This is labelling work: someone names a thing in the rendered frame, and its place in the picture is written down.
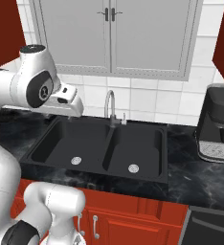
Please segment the red wall cabinet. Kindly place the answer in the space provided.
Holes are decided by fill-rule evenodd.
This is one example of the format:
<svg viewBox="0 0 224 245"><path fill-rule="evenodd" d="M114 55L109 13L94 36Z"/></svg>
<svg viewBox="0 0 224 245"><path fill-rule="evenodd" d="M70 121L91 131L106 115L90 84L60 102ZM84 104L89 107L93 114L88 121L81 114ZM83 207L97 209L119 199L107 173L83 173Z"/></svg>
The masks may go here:
<svg viewBox="0 0 224 245"><path fill-rule="evenodd" d="M25 45L16 0L0 0L0 66L18 58Z"/></svg>

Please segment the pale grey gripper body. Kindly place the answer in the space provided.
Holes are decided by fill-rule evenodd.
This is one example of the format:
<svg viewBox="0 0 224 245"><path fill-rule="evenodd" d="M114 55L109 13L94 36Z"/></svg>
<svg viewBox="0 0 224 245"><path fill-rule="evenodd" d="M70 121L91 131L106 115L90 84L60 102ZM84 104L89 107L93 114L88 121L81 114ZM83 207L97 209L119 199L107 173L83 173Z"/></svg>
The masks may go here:
<svg viewBox="0 0 224 245"><path fill-rule="evenodd" d="M83 103L79 95L76 95L72 100L51 96L46 103L37 108L38 112L44 114L68 117L81 117L83 110Z"/></svg>

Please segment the black dishwasher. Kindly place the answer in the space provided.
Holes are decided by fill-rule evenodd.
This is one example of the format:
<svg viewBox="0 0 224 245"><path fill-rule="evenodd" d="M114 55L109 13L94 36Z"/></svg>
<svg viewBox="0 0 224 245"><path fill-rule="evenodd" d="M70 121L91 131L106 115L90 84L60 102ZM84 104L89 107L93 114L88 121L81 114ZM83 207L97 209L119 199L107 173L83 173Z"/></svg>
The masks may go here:
<svg viewBox="0 0 224 245"><path fill-rule="evenodd" d="M178 245L224 245L224 211L189 206Z"/></svg>

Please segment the black double sink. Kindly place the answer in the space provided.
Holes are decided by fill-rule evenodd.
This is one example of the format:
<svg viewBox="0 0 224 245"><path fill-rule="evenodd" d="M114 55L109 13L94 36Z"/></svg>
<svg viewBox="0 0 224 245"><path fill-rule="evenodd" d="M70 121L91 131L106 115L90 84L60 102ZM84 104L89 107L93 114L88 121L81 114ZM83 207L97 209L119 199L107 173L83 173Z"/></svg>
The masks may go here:
<svg viewBox="0 0 224 245"><path fill-rule="evenodd" d="M103 118L57 117L20 162L165 184L167 127L150 122L112 125Z"/></svg>

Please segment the silver curved tap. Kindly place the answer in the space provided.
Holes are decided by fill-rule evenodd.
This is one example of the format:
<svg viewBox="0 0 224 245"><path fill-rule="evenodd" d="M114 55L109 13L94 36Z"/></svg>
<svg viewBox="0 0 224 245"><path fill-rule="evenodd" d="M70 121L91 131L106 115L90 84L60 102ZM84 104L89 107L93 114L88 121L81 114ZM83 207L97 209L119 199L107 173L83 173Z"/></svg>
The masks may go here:
<svg viewBox="0 0 224 245"><path fill-rule="evenodd" d="M115 127L117 124L126 125L126 117L121 120L116 117L115 114L115 95L113 90L109 90L106 94L104 104L104 116L110 120L110 126Z"/></svg>

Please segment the black coffee machine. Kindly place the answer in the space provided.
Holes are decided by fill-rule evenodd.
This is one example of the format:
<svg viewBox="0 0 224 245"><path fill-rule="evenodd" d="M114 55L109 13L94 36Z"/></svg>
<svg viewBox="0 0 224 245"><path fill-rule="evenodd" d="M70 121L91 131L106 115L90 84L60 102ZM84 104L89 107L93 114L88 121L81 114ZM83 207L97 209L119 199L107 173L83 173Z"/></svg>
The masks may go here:
<svg viewBox="0 0 224 245"><path fill-rule="evenodd" d="M207 87L195 130L198 156L208 162L224 164L224 84Z"/></svg>

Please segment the grey window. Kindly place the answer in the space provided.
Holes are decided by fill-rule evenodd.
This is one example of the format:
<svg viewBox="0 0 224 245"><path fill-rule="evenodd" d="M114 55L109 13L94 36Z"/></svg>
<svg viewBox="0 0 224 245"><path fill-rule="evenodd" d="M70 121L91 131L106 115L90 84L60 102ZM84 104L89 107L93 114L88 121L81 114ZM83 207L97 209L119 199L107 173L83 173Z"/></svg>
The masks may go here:
<svg viewBox="0 0 224 245"><path fill-rule="evenodd" d="M203 0L29 1L36 40L61 74L189 79ZM112 8L123 13L114 22Z"/></svg>

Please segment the red false drawer front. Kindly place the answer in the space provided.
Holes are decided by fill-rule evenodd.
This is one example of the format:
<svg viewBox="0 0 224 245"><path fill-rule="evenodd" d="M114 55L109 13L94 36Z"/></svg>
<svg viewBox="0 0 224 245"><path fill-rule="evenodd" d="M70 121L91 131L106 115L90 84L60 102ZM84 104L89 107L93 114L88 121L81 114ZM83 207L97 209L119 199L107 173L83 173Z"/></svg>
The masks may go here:
<svg viewBox="0 0 224 245"><path fill-rule="evenodd" d="M89 207L108 209L113 212L138 214L163 223L181 225L188 206L166 201L117 194L112 192L82 189Z"/></svg>

